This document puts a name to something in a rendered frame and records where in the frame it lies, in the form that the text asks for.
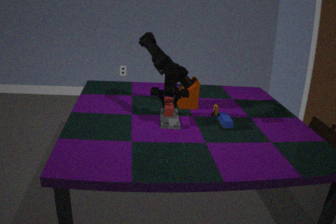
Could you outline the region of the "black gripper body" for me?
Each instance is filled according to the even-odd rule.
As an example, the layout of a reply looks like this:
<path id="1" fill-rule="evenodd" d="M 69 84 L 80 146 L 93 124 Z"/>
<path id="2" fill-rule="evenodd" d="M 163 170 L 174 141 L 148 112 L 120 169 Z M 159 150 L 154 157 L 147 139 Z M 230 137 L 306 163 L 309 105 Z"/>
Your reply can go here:
<path id="1" fill-rule="evenodd" d="M 164 84 L 164 88 L 165 85 L 169 84 L 169 82 L 167 81 L 167 79 L 165 79 L 165 84 Z M 152 87 L 151 91 L 150 91 L 150 95 L 152 96 L 163 96 L 164 95 L 164 91 L 165 90 L 161 90 L 159 89 L 159 87 Z M 189 97 L 189 91 L 188 89 L 181 89 L 181 91 L 179 91 L 179 94 L 176 95 L 177 97 Z"/>

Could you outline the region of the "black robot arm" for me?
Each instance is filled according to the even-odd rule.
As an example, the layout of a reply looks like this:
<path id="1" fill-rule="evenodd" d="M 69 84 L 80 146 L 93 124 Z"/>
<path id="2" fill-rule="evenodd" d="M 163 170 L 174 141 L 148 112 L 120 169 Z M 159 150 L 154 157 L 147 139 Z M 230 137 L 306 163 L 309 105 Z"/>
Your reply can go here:
<path id="1" fill-rule="evenodd" d="M 184 89 L 189 88 L 194 84 L 187 74 L 188 70 L 185 67 L 180 66 L 178 63 L 174 63 L 169 56 L 167 56 L 156 44 L 154 35 L 151 32 L 147 32 L 141 38 L 139 38 L 139 44 L 145 46 L 152 56 L 154 67 L 162 75 L 165 74 L 165 79 L 169 84 L 165 85 L 164 96 L 174 97 L 179 94 L 177 83 L 180 82 Z M 161 71 L 160 71 L 161 70 Z"/>

